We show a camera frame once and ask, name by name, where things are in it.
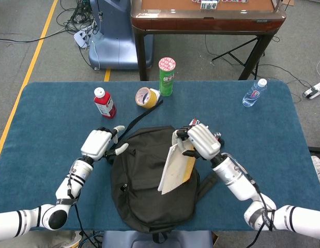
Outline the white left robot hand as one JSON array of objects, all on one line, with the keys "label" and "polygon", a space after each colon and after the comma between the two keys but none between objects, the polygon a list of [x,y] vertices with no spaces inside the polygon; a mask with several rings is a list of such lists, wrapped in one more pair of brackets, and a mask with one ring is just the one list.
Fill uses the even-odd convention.
[{"label": "white left robot hand", "polygon": [[124,143],[119,148],[110,149],[108,149],[108,145],[111,141],[114,142],[114,145],[117,145],[117,134],[124,129],[125,126],[120,125],[114,127],[112,130],[105,127],[92,130],[81,147],[81,154],[92,158],[94,161],[99,161],[102,157],[117,156],[123,153],[128,148],[128,143]]}]

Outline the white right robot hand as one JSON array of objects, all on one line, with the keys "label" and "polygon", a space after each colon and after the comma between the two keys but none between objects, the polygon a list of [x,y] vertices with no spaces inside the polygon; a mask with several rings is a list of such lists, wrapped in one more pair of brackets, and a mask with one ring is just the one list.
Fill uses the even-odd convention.
[{"label": "white right robot hand", "polygon": [[[185,147],[183,138],[192,144],[193,150]],[[175,130],[172,134],[172,145],[177,145],[183,156],[201,157],[204,160],[213,159],[221,148],[220,142],[202,123]]]}]

